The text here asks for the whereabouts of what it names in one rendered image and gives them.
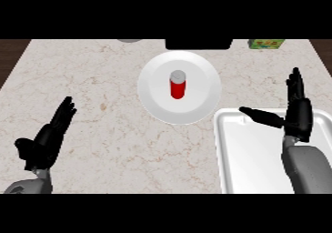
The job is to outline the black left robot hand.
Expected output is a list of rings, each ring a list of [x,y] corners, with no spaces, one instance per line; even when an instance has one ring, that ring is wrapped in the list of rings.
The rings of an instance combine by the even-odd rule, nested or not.
[[[21,137],[15,140],[19,159],[25,162],[26,171],[49,169],[53,166],[75,112],[71,97],[66,96],[54,110],[52,121],[41,127],[35,138]]]

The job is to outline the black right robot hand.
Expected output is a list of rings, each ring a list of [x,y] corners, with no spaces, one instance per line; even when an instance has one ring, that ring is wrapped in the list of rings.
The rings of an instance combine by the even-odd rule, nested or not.
[[[270,127],[283,128],[284,135],[298,141],[308,143],[312,129],[312,110],[310,99],[304,93],[304,82],[298,68],[293,68],[286,79],[287,86],[287,107],[284,117],[249,107],[239,107],[237,110],[249,116],[255,123]]]

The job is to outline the white rectangular tray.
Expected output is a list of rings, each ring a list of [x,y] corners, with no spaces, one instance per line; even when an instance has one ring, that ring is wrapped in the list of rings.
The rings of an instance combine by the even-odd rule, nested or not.
[[[223,194],[292,194],[293,189],[280,161],[283,129],[255,123],[236,109],[214,115],[214,138]],[[312,110],[310,142],[332,167],[332,116]]]

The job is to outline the white round plate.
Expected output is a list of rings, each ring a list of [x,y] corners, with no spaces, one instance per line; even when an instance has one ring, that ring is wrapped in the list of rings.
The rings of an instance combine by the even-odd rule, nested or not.
[[[202,120],[220,100],[218,72],[187,51],[171,51],[146,63],[137,82],[143,107],[153,118],[172,125]]]

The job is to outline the red can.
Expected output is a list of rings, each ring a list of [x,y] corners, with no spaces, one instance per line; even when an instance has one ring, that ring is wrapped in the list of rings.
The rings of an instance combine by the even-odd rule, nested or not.
[[[174,70],[169,76],[171,97],[180,99],[186,91],[186,73],[181,70]]]

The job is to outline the green box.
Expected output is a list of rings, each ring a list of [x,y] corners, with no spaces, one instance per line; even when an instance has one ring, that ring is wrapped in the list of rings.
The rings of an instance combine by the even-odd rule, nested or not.
[[[251,39],[249,49],[279,49],[283,39]]]

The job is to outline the black appliance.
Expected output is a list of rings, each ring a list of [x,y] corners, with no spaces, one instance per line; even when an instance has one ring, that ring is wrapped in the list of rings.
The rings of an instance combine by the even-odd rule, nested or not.
[[[167,39],[165,48],[168,50],[227,50],[230,48],[231,39],[212,40],[180,40]]]

